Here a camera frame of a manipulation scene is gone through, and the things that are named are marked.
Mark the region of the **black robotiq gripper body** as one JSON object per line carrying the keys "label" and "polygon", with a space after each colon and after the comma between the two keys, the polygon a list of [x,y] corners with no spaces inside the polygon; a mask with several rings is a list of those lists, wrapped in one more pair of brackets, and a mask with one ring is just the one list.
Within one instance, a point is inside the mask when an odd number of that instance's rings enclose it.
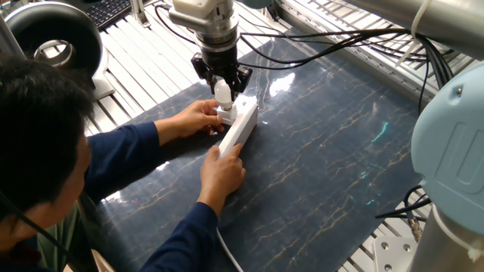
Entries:
{"label": "black robotiq gripper body", "polygon": [[203,48],[201,54],[211,76],[223,78],[236,76],[239,67],[236,47],[224,51],[209,51]]}

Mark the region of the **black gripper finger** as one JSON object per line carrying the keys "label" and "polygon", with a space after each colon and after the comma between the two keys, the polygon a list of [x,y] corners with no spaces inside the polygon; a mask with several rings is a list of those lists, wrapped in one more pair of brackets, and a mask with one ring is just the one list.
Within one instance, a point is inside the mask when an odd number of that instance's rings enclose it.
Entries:
{"label": "black gripper finger", "polygon": [[231,67],[225,73],[225,82],[231,91],[231,100],[235,101],[240,93],[243,93],[250,81],[253,70],[249,67]]}
{"label": "black gripper finger", "polygon": [[212,94],[215,94],[215,84],[217,82],[216,75],[213,72],[213,69],[209,68],[206,63],[204,63],[202,54],[197,52],[191,58],[192,66],[198,75],[198,77],[202,80],[205,80],[207,85],[210,87],[210,91]]}

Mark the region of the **person's left hand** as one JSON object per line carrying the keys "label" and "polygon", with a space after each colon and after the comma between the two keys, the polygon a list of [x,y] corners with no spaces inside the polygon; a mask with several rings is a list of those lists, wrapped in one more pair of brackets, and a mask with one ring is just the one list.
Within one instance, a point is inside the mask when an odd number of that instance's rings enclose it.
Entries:
{"label": "person's left hand", "polygon": [[198,131],[216,128],[223,131],[222,118],[216,108],[219,106],[215,99],[196,100],[180,113],[169,119],[177,138],[186,138]]}

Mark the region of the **person's right hand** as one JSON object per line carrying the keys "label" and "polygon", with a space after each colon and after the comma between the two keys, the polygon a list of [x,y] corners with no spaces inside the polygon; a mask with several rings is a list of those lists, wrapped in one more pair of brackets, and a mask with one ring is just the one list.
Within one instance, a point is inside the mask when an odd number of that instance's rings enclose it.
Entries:
{"label": "person's right hand", "polygon": [[236,144],[221,157],[219,147],[212,146],[200,169],[201,190],[198,202],[209,206],[220,216],[226,198],[243,183],[246,169],[239,158],[242,146]]}

